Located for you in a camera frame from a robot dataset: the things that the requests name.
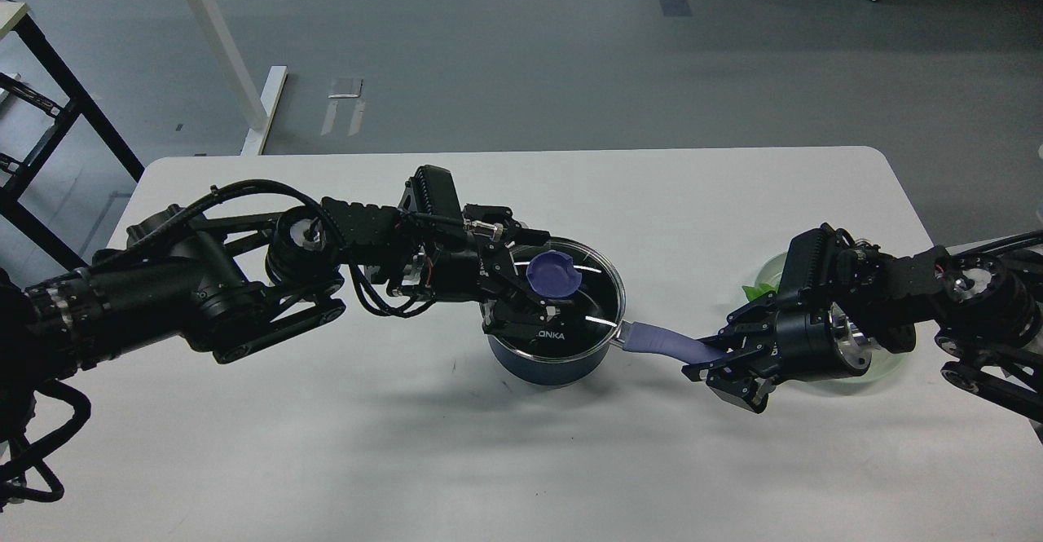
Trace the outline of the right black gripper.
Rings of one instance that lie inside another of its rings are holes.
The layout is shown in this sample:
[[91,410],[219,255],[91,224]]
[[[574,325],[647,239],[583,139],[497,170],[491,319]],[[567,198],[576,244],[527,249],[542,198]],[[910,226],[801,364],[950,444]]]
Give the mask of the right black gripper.
[[857,365],[842,370],[841,360],[806,338],[808,320],[828,307],[781,307],[767,294],[729,313],[726,325],[702,341],[709,353],[683,365],[681,372],[692,381],[705,381],[720,400],[753,413],[763,413],[783,383],[860,376]]

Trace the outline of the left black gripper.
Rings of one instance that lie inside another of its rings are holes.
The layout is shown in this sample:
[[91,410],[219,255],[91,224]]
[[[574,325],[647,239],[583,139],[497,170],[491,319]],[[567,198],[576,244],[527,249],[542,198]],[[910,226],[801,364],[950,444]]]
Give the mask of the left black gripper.
[[535,294],[513,261],[515,249],[545,245],[548,231],[522,226],[505,205],[466,205],[454,218],[412,212],[407,229],[417,241],[408,297],[481,303],[482,330],[502,339],[563,331],[576,300]]

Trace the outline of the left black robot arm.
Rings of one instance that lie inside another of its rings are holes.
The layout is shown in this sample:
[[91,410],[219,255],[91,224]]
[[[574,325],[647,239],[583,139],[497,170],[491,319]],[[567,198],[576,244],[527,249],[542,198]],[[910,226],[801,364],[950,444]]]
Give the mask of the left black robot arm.
[[451,172],[423,165],[398,205],[245,179],[143,220],[88,267],[23,289],[4,275],[2,503],[63,497],[45,459],[90,418],[76,372],[168,337],[231,364],[331,323],[343,286],[380,318],[472,302],[485,332],[532,338],[560,326],[582,282],[558,252],[517,269],[515,249],[550,239],[505,205],[460,204]]

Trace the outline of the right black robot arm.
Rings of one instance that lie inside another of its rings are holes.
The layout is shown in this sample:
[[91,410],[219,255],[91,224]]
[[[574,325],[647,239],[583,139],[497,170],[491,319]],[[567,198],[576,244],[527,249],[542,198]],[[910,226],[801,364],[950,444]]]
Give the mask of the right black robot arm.
[[898,258],[841,227],[814,227],[790,242],[778,289],[731,312],[704,339],[709,355],[683,374],[761,413],[783,381],[862,377],[877,352],[912,352],[915,326],[931,320],[950,356],[943,379],[1038,422],[1041,257],[1029,248],[1040,243],[1032,232]]

